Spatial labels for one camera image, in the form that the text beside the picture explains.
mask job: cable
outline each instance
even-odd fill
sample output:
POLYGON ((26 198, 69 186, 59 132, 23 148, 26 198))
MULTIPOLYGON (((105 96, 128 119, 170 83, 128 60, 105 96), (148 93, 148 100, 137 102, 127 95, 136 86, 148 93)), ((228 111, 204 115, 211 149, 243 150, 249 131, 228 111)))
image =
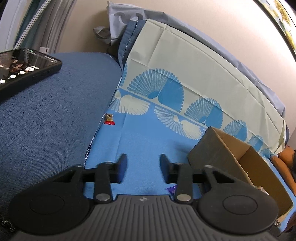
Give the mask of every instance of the cable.
POLYGON ((31 19, 31 21, 28 23, 27 27, 25 28, 25 30, 23 31, 22 35, 20 36, 20 38, 18 39, 17 43, 15 44, 13 49, 18 49, 20 48, 20 46, 22 45, 24 39, 26 38, 26 36, 28 35, 28 33, 30 32, 31 28, 33 27, 33 25, 35 24, 35 22, 37 21, 37 19, 40 17, 40 15, 43 13, 43 11, 46 9, 47 5, 51 2, 51 0, 46 0, 41 7, 38 9, 38 11, 35 13, 35 15, 33 16, 33 18, 31 19))

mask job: wall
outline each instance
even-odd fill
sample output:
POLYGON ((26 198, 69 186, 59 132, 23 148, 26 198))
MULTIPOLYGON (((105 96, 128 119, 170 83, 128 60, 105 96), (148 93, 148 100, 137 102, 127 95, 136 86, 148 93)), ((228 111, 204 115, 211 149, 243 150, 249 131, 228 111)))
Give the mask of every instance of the wall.
POLYGON ((288 141, 288 145, 296 150, 296 130, 291 134, 290 140, 288 141))
MULTIPOLYGON (((273 23, 253 0, 117 0, 173 15, 219 42, 247 65, 286 105, 286 123, 296 127, 296 62, 273 23)), ((77 0, 60 52, 105 51, 92 29, 107 26, 105 0, 77 0)))

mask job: pillow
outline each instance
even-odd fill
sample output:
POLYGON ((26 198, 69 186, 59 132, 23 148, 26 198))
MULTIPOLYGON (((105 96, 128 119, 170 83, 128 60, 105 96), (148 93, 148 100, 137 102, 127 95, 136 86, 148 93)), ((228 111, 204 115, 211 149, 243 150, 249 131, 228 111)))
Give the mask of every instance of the pillow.
POLYGON ((288 166, 290 170, 293 168, 294 153, 295 151, 291 147, 286 146, 285 149, 278 154, 279 158, 288 166))
POLYGON ((285 162, 283 162, 277 156, 272 156, 271 161, 273 165, 276 167, 276 169, 279 171, 279 173, 281 174, 282 178, 285 180, 288 187, 292 190, 292 192, 296 196, 296 183, 292 176, 291 170, 288 168, 285 162))

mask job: silver bolt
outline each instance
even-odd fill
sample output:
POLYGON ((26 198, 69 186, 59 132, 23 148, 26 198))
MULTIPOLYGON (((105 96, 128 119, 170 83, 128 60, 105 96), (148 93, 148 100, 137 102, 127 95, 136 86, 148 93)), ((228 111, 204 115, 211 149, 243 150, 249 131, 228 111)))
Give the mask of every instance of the silver bolt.
POLYGON ((96 199, 99 201, 108 201, 110 198, 110 195, 107 193, 99 193, 96 195, 96 199))
POLYGON ((188 202, 191 200, 191 196, 187 195, 187 194, 179 194, 177 196, 177 199, 181 202, 188 202))

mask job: white fan pattern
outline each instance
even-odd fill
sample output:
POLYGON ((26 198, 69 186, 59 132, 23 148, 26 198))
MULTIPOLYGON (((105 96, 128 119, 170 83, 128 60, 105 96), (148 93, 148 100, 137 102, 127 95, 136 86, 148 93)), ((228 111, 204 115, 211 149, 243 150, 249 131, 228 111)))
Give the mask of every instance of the white fan pattern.
POLYGON ((202 136, 202 131, 200 130, 200 126, 192 124, 187 120, 179 121, 179 118, 174 113, 161 108, 159 106, 155 106, 154 113, 158 117, 158 119, 169 127, 174 132, 179 135, 185 136, 189 139, 200 139, 202 136))
POLYGON ((121 97, 120 91, 117 90, 109 109, 123 114, 143 115, 148 111, 149 106, 150 103, 131 95, 121 97))

